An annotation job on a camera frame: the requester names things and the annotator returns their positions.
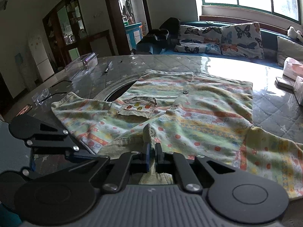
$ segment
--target blue cabinet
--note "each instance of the blue cabinet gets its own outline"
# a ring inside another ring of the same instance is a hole
[[[125,32],[129,44],[129,49],[135,49],[136,44],[143,38],[142,34],[142,23],[136,23],[125,26]]]

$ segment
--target throw pillow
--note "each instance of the throw pillow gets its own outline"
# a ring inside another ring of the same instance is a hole
[[[194,27],[180,25],[177,52],[221,54],[220,43],[222,32],[220,27]]]
[[[287,57],[294,58],[295,60],[303,63],[303,46],[299,45],[284,37],[277,36],[278,52],[277,61],[278,65],[284,67],[284,62]]]
[[[222,54],[245,56],[250,59],[264,59],[259,23],[245,23],[223,26]]]

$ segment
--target refrigerator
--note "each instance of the refrigerator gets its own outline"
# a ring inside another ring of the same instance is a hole
[[[35,60],[40,78],[44,82],[54,75],[54,71],[49,62],[41,37],[37,36],[29,39],[28,45]]]

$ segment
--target clear plastic container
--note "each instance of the clear plastic container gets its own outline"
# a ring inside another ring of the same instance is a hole
[[[90,74],[91,71],[98,64],[96,53],[89,53],[82,55],[69,63],[65,67],[65,73],[71,81],[82,78],[86,74]]]

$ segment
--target door frame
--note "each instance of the door frame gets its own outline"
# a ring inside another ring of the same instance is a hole
[[[128,44],[128,39],[125,33],[124,23],[120,11],[118,0],[105,0],[107,12],[109,14],[109,20],[111,22],[117,50],[119,55],[129,55],[130,49]],[[151,20],[149,16],[149,11],[147,7],[147,1],[142,0],[147,28],[150,31],[152,29]]]

